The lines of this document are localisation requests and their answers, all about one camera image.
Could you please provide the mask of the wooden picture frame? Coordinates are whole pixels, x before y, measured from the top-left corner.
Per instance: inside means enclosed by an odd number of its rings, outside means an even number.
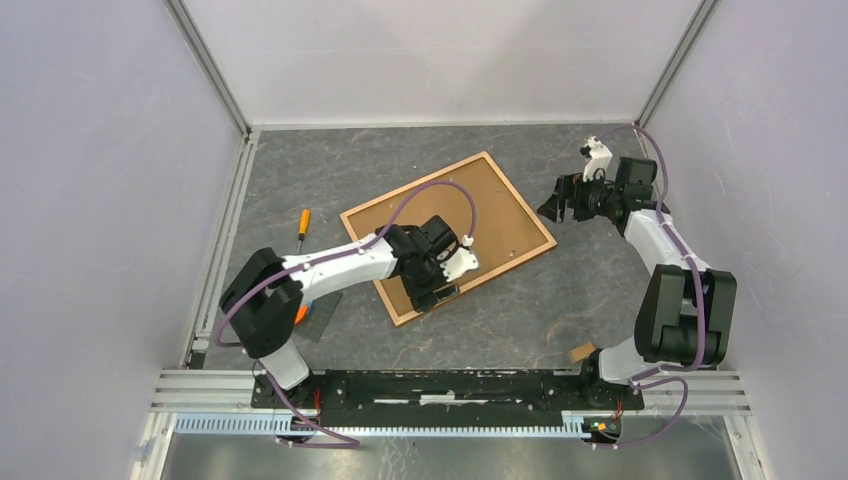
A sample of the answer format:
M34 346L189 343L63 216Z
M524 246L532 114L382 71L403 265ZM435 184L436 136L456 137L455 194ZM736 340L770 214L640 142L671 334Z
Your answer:
M344 211L340 218L347 233L352 240L359 240L375 232L387 223L409 193L436 180L461 185L475 203L476 223L471 251L480 266L458 280L459 295L557 245L534 210L487 152L468 157ZM421 225L433 215L441 216L460 238L469 230L471 213L467 198L455 187L444 185L433 186L417 194L394 223ZM400 279L376 281L374 285L395 326L423 315L414 311Z

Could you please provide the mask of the yellow handle screwdriver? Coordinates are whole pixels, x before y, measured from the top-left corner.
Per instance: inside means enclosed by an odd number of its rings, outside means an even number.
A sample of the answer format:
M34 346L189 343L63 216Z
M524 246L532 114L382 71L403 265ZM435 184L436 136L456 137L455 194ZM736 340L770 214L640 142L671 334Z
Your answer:
M309 209L304 209L301 212L298 224L297 231L297 253L300 254L302 252L302 246L305 241L305 238L308 233L309 225L311 219L311 211Z

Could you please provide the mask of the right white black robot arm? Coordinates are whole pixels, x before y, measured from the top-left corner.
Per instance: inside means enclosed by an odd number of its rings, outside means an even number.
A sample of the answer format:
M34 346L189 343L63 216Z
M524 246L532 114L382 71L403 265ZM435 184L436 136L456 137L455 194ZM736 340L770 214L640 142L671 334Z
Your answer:
M727 354L737 280L695 255L654 195L661 164L622 157L613 179L603 167L557 178L537 210L561 223L606 218L650 273L631 337L593 352L577 382L580 400L602 408L618 384L635 385L663 372L720 365Z

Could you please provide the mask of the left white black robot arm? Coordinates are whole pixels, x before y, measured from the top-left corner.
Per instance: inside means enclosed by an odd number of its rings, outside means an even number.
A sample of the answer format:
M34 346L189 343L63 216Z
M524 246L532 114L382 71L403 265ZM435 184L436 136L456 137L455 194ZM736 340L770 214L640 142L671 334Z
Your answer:
M469 236L458 237L440 216L421 226L385 225L364 238L321 252L279 256L256 251L223 293L223 323L234 346L257 361L290 407L314 394L310 369L292 338L302 307L360 283L400 280L414 311L425 313L459 293L459 279L479 261Z

